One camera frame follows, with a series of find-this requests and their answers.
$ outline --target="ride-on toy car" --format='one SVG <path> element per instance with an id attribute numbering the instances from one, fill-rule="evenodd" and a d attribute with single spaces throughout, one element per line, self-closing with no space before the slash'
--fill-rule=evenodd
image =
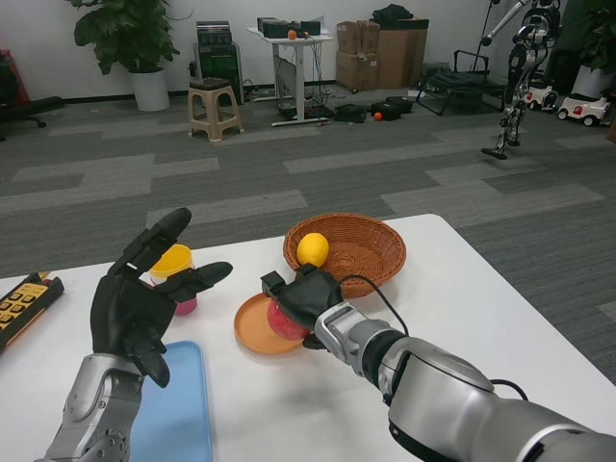
<path id="1" fill-rule="evenodd" d="M 607 102 L 607 98 L 594 99 L 578 93 L 565 98 L 558 110 L 559 119 L 575 118 L 582 120 L 587 127 L 608 124 L 610 116 L 611 103 Z"/>
<path id="2" fill-rule="evenodd" d="M 526 94 L 526 103 L 532 111 L 553 111 L 556 107 L 558 93 L 551 85 L 544 87 L 530 87 Z"/>

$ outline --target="humanoid robot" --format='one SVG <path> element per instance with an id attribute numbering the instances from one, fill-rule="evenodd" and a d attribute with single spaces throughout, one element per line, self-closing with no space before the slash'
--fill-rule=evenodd
<path id="1" fill-rule="evenodd" d="M 483 46 L 492 44 L 499 31 L 524 7 L 531 4 L 522 21 L 522 28 L 513 38 L 515 44 L 509 55 L 509 86 L 507 101 L 500 119 L 501 132 L 494 148 L 481 152 L 505 160 L 507 145 L 520 145 L 520 125 L 526 112 L 526 96 L 530 81 L 539 65 L 548 56 L 549 47 L 556 41 L 560 27 L 560 0 L 520 0 L 504 16 L 494 30 L 481 40 Z"/>

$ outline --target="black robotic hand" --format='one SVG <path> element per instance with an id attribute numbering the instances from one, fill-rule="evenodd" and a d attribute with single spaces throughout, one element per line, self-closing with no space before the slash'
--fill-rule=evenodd
<path id="1" fill-rule="evenodd" d="M 90 312 L 92 349 L 132 360 L 141 373 L 161 387 L 169 371 L 161 339 L 175 313 L 176 302 L 190 300 L 213 287 L 233 269 L 225 262 L 186 269 L 152 287 L 140 276 L 152 268 L 191 221 L 191 212 L 177 209 L 144 230 L 101 278 Z"/>
<path id="2" fill-rule="evenodd" d="M 263 293 L 278 303 L 280 311 L 291 321 L 315 330 L 317 318 L 343 301 L 343 294 L 334 277 L 314 265 L 304 265 L 297 271 L 291 284 L 276 271 L 261 278 Z M 304 340 L 304 346 L 321 349 L 321 342 L 314 335 Z"/>

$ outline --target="potted plant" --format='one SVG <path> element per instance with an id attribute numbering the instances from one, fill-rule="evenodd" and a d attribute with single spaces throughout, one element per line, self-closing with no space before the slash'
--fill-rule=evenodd
<path id="1" fill-rule="evenodd" d="M 167 21 L 166 0 L 67 0 L 74 7 L 96 7 L 75 26 L 75 43 L 94 45 L 103 75 L 114 63 L 128 69 L 131 87 L 141 111 L 168 108 L 169 98 L 162 58 L 178 55 Z"/>
<path id="2" fill-rule="evenodd" d="M 616 1 L 584 0 L 588 26 L 573 93 L 599 99 L 616 73 Z"/>

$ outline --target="lemon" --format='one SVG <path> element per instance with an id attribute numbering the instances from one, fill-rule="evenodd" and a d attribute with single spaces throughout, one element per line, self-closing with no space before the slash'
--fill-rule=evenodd
<path id="1" fill-rule="evenodd" d="M 301 265 L 307 263 L 322 266 L 329 254 L 329 242 L 323 234 L 310 233 L 303 237 L 297 247 L 297 260 Z"/>

